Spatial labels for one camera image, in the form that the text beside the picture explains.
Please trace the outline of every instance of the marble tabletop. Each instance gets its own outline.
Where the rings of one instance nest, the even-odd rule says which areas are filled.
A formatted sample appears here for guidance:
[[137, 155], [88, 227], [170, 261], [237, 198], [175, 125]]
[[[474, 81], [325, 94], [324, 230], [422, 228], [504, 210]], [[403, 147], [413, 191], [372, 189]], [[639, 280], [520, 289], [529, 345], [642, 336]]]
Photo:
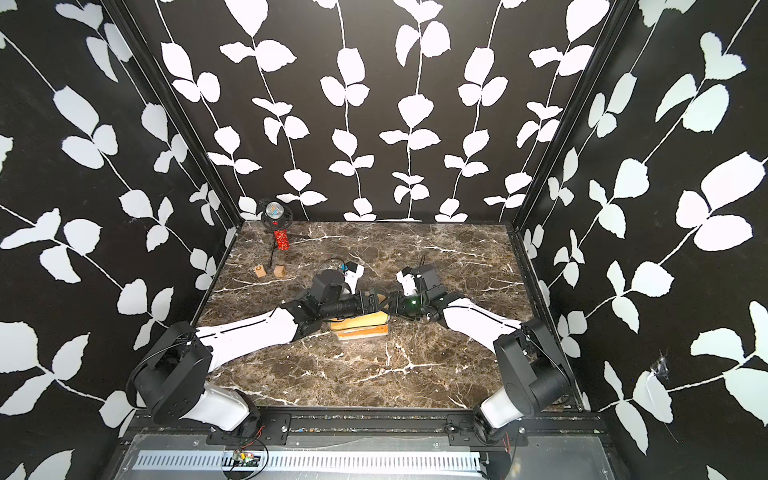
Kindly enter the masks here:
[[[517, 261], [502, 225], [296, 222], [291, 246], [269, 261], [272, 234], [248, 222], [226, 259], [199, 326], [229, 323], [291, 300], [329, 257], [363, 265], [362, 290], [394, 290], [395, 275], [422, 255], [448, 291], [512, 319], [531, 318]], [[257, 405], [472, 408], [502, 386], [495, 354], [436, 323], [393, 318], [389, 335], [342, 343], [328, 326], [305, 339], [272, 346], [214, 370], [208, 380], [238, 389]]]

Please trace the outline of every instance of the white leaf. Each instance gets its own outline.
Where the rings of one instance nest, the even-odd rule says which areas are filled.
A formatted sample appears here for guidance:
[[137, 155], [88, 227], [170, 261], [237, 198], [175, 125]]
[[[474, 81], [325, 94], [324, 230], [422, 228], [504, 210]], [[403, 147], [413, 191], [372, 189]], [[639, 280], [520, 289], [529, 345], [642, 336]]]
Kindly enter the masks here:
[[592, 99], [592, 106], [589, 108], [589, 118], [587, 124], [590, 128], [594, 128], [598, 124], [603, 114], [605, 113], [605, 95], [598, 92]]
[[537, 225], [535, 229], [533, 229], [533, 240], [531, 243], [533, 243], [535, 246], [540, 247], [541, 242], [544, 241], [544, 228], [541, 225]]
[[0, 322], [0, 373], [23, 372], [38, 365], [38, 336], [24, 322]]
[[31, 412], [40, 395], [51, 385], [55, 377], [50, 373], [33, 376], [24, 382], [5, 402], [0, 406], [2, 415], [21, 415]]
[[578, 155], [576, 154], [576, 149], [572, 148], [565, 155], [565, 160], [563, 160], [563, 183], [569, 181], [576, 174], [577, 169]]
[[741, 368], [725, 372], [725, 388], [752, 415], [756, 416], [763, 426], [768, 425], [768, 372], [763, 370]]
[[266, 0], [224, 0], [237, 23], [253, 37], [266, 20]]
[[371, 167], [373, 167], [373, 155], [363, 155], [361, 157], [357, 157], [352, 162], [352, 166], [354, 168], [371, 168]]
[[194, 81], [194, 78], [192, 78], [192, 64], [184, 47], [177, 43], [163, 43], [161, 45], [165, 68], [176, 77]]
[[661, 265], [643, 262], [634, 271], [632, 290], [648, 296], [663, 296], [669, 293], [673, 280]]
[[252, 47], [243, 45], [241, 41], [221, 45], [219, 51], [235, 63], [242, 62], [245, 57], [256, 57], [256, 51]]
[[366, 77], [366, 67], [360, 58], [357, 48], [342, 48], [336, 56], [336, 64], [347, 85], [363, 81]]
[[568, 262], [568, 259], [569, 259], [568, 248], [560, 247], [560, 250], [558, 250], [558, 252], [554, 255], [554, 259], [552, 260], [552, 265]]
[[578, 263], [569, 262], [563, 269], [563, 278], [570, 286], [576, 286], [578, 282]]
[[545, 107], [537, 101], [529, 101], [527, 104], [525, 104], [525, 106], [528, 107], [528, 110], [535, 113], [540, 120], [547, 120], [548, 118], [555, 117], [563, 111], [562, 108], [556, 107], [554, 105]]
[[728, 480], [722, 473], [718, 472], [714, 468], [707, 465], [707, 479], [708, 480]]
[[659, 121], [669, 110], [696, 96], [696, 80], [690, 73], [678, 78], [674, 85], [667, 90], [656, 109], [656, 121]]
[[104, 166], [104, 158], [98, 147], [90, 140], [81, 137], [67, 137], [61, 142], [61, 149], [83, 167], [97, 170]]
[[458, 88], [458, 96], [462, 99], [462, 103], [467, 107], [471, 107], [480, 101], [480, 95], [482, 94], [482, 88], [480, 85], [475, 84], [463, 84]]
[[598, 122], [598, 138], [602, 138], [614, 130], [616, 130], [616, 117], [609, 113], [603, 114], [600, 122]]
[[331, 140], [333, 140], [333, 144], [336, 145], [336, 148], [344, 152], [349, 158], [352, 158], [357, 150], [357, 137], [350, 134], [348, 131], [339, 130], [338, 128], [334, 129]]
[[611, 282], [611, 285], [614, 287], [614, 292], [616, 292], [617, 295], [624, 293], [627, 281], [624, 279], [624, 272], [621, 271], [621, 266], [619, 265], [618, 260], [614, 260], [611, 266], [608, 267], [608, 272], [605, 276], [608, 277], [608, 280]]
[[240, 146], [240, 135], [232, 127], [219, 128], [214, 132], [214, 138], [216, 143], [230, 155]]
[[107, 155], [115, 155], [118, 152], [118, 140], [114, 136], [111, 125], [101, 125], [94, 132], [94, 144], [96, 148]]
[[147, 312], [147, 284], [141, 278], [123, 287], [118, 299], [118, 312], [123, 315], [139, 315]]
[[208, 72], [204, 71], [197, 77], [197, 88], [200, 93], [203, 94], [206, 100], [210, 103], [216, 103], [221, 96], [221, 86], [219, 85], [219, 78]]
[[78, 283], [80, 281], [80, 277], [74, 272], [71, 263], [69, 263], [67, 247], [64, 245], [43, 250], [43, 253], [40, 254], [40, 264], [56, 280], [62, 280], [66, 283]]
[[605, 189], [596, 180], [589, 181], [589, 197], [605, 207], [608, 199], [605, 197]]
[[88, 51], [91, 53], [96, 65], [104, 72], [107, 77], [112, 81], [119, 81], [114, 76], [114, 70], [112, 70], [112, 64], [109, 62], [109, 46], [107, 42], [96, 37], [88, 37], [85, 39], [85, 44], [88, 46]]
[[632, 300], [626, 296], [617, 296], [611, 301], [611, 308], [617, 317], [624, 321], [633, 332], [637, 333], [640, 329], [640, 314]]
[[563, 347], [563, 352], [565, 355], [575, 359], [581, 356], [581, 348], [579, 348], [578, 342], [572, 337], [566, 336], [565, 338], [561, 339], [560, 345]]
[[370, 214], [373, 212], [373, 205], [368, 201], [367, 198], [356, 198], [352, 205], [355, 206], [355, 210], [357, 210], [357, 213], [360, 215]]
[[288, 138], [296, 140], [298, 138], [304, 138], [310, 134], [310, 131], [306, 128], [306, 124], [301, 121], [300, 118], [288, 115], [286, 117], [284, 128]]
[[308, 207], [311, 207], [312, 205], [317, 205], [320, 202], [324, 202], [328, 200], [325, 195], [312, 190], [307, 190], [306, 192], [302, 192], [299, 199], [301, 200], [301, 203], [303, 205], [307, 205]]
[[397, 202], [398, 205], [400, 205], [400, 202], [402, 202], [402, 198], [411, 191], [408, 187], [405, 185], [398, 185], [395, 187], [395, 202]]
[[[339, 84], [339, 81], [337, 81], [333, 77], [325, 77], [325, 78], [332, 78], [334, 81], [336, 81], [336, 84], [338, 84], [341, 87], [341, 84]], [[291, 109], [293, 108], [293, 105], [287, 104], [284, 101], [278, 101], [277, 103], [272, 103], [271, 101], [264, 99], [264, 98], [251, 98], [250, 99], [254, 104], [260, 106], [261, 108], [269, 111], [276, 117], [282, 117], [285, 114], [289, 114]], [[344, 98], [341, 99], [341, 104], [337, 105], [337, 107], [344, 105]]]
[[227, 165], [233, 167], [235, 163], [227, 155], [217, 154], [215, 152], [207, 152], [210, 162], [214, 165]]
[[629, 402], [622, 402], [616, 405], [616, 415], [619, 417], [622, 426], [632, 436], [640, 451], [647, 455], [648, 430], [645, 427], [645, 422], [640, 412]]
[[611, 4], [608, 0], [573, 0], [565, 13], [568, 41], [574, 41], [600, 23]]
[[270, 141], [277, 145], [277, 134], [280, 133], [280, 128], [283, 127], [279, 121], [271, 117], [264, 118], [264, 134]]
[[248, 212], [249, 214], [254, 215], [256, 214], [257, 204], [256, 201], [251, 197], [240, 197], [240, 199], [237, 201], [237, 206], [240, 207], [240, 209], [244, 212]]
[[621, 75], [616, 82], [614, 93], [611, 94], [611, 101], [608, 102], [607, 111], [620, 114], [627, 107], [629, 99], [632, 98], [634, 85], [637, 83], [637, 77], [631, 73]]
[[353, 107], [359, 107], [368, 98], [369, 91], [363, 84], [350, 85], [345, 90], [346, 99]]
[[520, 190], [523, 187], [527, 187], [531, 183], [531, 175], [525, 172], [518, 172], [516, 174], [508, 175], [504, 179], [504, 186], [507, 188], [507, 193], [512, 195], [514, 192]]
[[422, 94], [410, 95], [397, 103], [400, 116], [410, 128], [414, 128], [427, 118], [434, 107], [435, 104]]
[[533, 120], [529, 120], [523, 124], [518, 132], [518, 139], [516, 145], [518, 148], [522, 147], [527, 139], [530, 138], [536, 131], [538, 131], [538, 124]]
[[59, 3], [56, 5], [56, 12], [62, 17], [85, 23], [96, 31], [98, 31], [99, 26], [101, 26], [101, 22], [104, 21], [104, 13], [101, 11], [101, 5], [93, 3], [87, 3], [82, 9], [79, 9], [71, 3]]
[[560, 193], [560, 184], [558, 183], [558, 179], [555, 177], [549, 177], [547, 179], [547, 186], [549, 187], [549, 199], [550, 200], [556, 200], [558, 198], [558, 193]]
[[261, 165], [254, 161], [248, 160], [247, 158], [238, 158], [235, 161], [235, 170], [240, 175], [248, 175], [250, 172], [261, 170]]
[[755, 327], [755, 353], [768, 358], [768, 311], [758, 302], [750, 302], [750, 316]]
[[147, 104], [141, 112], [141, 124], [155, 137], [168, 141], [168, 120], [162, 106]]
[[429, 189], [424, 185], [417, 184], [411, 187], [411, 198], [413, 200], [424, 200], [429, 197]]
[[33, 227], [21, 228], [11, 233], [0, 243], [0, 248], [10, 250], [20, 247], [27, 243], [39, 242], [41, 240], [53, 240], [61, 225], [61, 214], [58, 208], [42, 214]]
[[64, 236], [67, 238], [67, 243], [81, 255], [88, 255], [94, 251], [100, 233], [101, 227], [84, 218], [77, 218], [64, 225]]
[[286, 182], [288, 182], [291, 187], [300, 192], [301, 190], [304, 190], [304, 187], [306, 187], [312, 180], [312, 175], [295, 168], [284, 173], [283, 178], [286, 179]]
[[587, 319], [584, 312], [573, 311], [568, 314], [568, 330], [571, 335], [581, 335], [587, 331]]
[[550, 61], [560, 61], [563, 59], [563, 52], [555, 47], [539, 48], [528, 54], [536, 68], [546, 65]]
[[683, 126], [695, 132], [714, 132], [728, 110], [729, 99], [728, 90], [724, 85], [710, 87], [688, 105], [683, 114]]
[[262, 40], [256, 46], [256, 60], [264, 71], [276, 71], [293, 63], [296, 56], [285, 45], [275, 40]]
[[467, 160], [485, 148], [485, 145], [488, 144], [488, 139], [488, 130], [473, 131], [464, 137], [464, 155], [466, 155]]
[[618, 205], [606, 205], [598, 214], [598, 222], [605, 229], [619, 238], [624, 238], [627, 231], [627, 221], [624, 211]]
[[379, 137], [388, 145], [396, 144], [399, 141], [408, 140], [408, 134], [401, 130], [383, 131]]
[[739, 55], [723, 55], [723, 44], [711, 31], [701, 35], [699, 44], [704, 53], [704, 78], [728, 80], [746, 70]]
[[397, 54], [397, 61], [401, 66], [406, 66], [406, 59], [408, 58], [408, 52], [416, 43], [421, 35], [411, 26], [403, 25], [397, 31], [397, 38], [395, 39], [395, 53]]
[[98, 410], [104, 424], [113, 429], [121, 424], [123, 419], [131, 413], [133, 408], [128, 404], [125, 398], [125, 392], [115, 390], [108, 397], [104, 405]]
[[89, 336], [90, 333], [76, 336], [58, 349], [51, 364], [51, 370], [56, 379], [69, 380], [80, 370], [83, 364], [83, 351], [88, 344]]
[[96, 110], [76, 91], [64, 87], [53, 95], [53, 102], [59, 113], [88, 135], [93, 134], [98, 124]]
[[648, 167], [628, 158], [621, 162], [614, 184], [614, 198], [637, 198], [648, 191]]
[[484, 201], [487, 205], [496, 205], [496, 204], [503, 204], [507, 199], [504, 197], [486, 197], [483, 198], [482, 201]]
[[552, 140], [552, 137], [554, 137], [554, 133], [558, 130], [558, 125], [560, 124], [559, 120], [550, 120], [546, 123], [544, 127], [541, 127], [541, 130], [538, 131], [538, 135], [536, 136], [536, 141], [539, 142], [548, 142]]
[[494, 53], [490, 48], [475, 47], [464, 67], [464, 78], [467, 81], [483, 85], [488, 73], [493, 67]]
[[152, 218], [152, 205], [149, 197], [142, 190], [130, 190], [120, 196], [123, 211], [133, 218]]
[[707, 202], [697, 194], [689, 190], [684, 190], [677, 202], [677, 211], [675, 212], [675, 221], [683, 228], [698, 227], [710, 215], [710, 209]]
[[171, 85], [176, 88], [176, 90], [184, 96], [187, 100], [191, 102], [198, 102], [200, 101], [200, 89], [197, 87], [197, 84], [195, 84], [192, 81], [189, 80], [182, 80], [177, 79], [174, 80]]
[[707, 252], [719, 252], [752, 238], [752, 226], [738, 215], [709, 217], [694, 235], [694, 243]]
[[408, 148], [411, 150], [421, 150], [422, 148], [439, 143], [440, 137], [435, 132], [425, 128], [416, 130], [408, 136]]
[[611, 366], [608, 361], [605, 362], [605, 366], [603, 368], [603, 378], [605, 378], [605, 381], [608, 382], [610, 386], [614, 387], [619, 400], [624, 400], [624, 392], [622, 392], [623, 387], [621, 385], [621, 380], [619, 380], [614, 367]]
[[152, 168], [159, 174], [167, 174], [170, 169], [170, 159], [173, 157], [174, 155], [170, 150], [161, 151], [160, 155], [157, 156], [157, 160], [154, 161]]
[[484, 174], [488, 171], [488, 165], [482, 162], [469, 162], [466, 167], [462, 169], [463, 177], [474, 177], [478, 174]]
[[[599, 2], [608, 2], [606, 0], [598, 0]], [[593, 47], [591, 45], [579, 45], [571, 50], [567, 51], [563, 55], [563, 59], [560, 60], [560, 66], [558, 67], [558, 75], [561, 77], [567, 77], [578, 73], [587, 66], [589, 58], [592, 56]]]
[[125, 43], [125, 39], [118, 30], [118, 27], [112, 23], [105, 23], [104, 33], [107, 35], [107, 42], [109, 43], [109, 48], [112, 50], [112, 53], [114, 53], [114, 56], [120, 61], [131, 60], [131, 57], [133, 57], [134, 54], [128, 47], [128, 44]]
[[716, 210], [755, 190], [765, 174], [763, 165], [743, 152], [712, 169], [701, 181], [701, 191]]
[[445, 201], [440, 204], [440, 213], [450, 217], [458, 210], [458, 206], [458, 200], [455, 198], [446, 198]]
[[354, 166], [346, 160], [338, 160], [333, 162], [331, 166], [328, 167], [328, 170], [342, 174], [345, 177], [351, 177], [355, 174]]

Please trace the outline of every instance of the red cylinder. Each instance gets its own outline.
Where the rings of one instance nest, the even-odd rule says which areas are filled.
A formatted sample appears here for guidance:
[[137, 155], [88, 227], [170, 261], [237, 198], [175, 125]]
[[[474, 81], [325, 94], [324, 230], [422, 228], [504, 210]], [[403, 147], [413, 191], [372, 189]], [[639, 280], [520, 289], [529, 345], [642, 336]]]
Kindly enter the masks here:
[[275, 231], [275, 240], [277, 240], [277, 248], [288, 250], [288, 233], [285, 230]]

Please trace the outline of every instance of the leaf print wallpaper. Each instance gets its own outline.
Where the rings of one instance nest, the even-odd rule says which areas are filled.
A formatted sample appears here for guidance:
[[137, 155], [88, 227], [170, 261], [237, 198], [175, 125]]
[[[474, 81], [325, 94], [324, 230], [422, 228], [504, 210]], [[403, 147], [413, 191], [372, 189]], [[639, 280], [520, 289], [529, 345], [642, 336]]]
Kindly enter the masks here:
[[239, 219], [101, 5], [0, 0], [0, 63], [0, 478], [97, 478]]
[[246, 220], [511, 220], [608, 0], [126, 0]]
[[588, 409], [635, 478], [762, 478], [761, 0], [640, 1], [523, 243]]

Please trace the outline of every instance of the yellow sponge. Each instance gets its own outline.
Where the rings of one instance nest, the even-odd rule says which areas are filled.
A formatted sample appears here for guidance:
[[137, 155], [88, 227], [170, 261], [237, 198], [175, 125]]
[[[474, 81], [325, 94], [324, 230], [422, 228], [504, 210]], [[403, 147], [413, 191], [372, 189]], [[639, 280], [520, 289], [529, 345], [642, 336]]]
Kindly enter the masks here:
[[333, 332], [338, 332], [340, 330], [353, 329], [361, 326], [384, 325], [388, 320], [389, 315], [384, 312], [376, 312], [344, 319], [341, 322], [331, 321], [329, 324]]

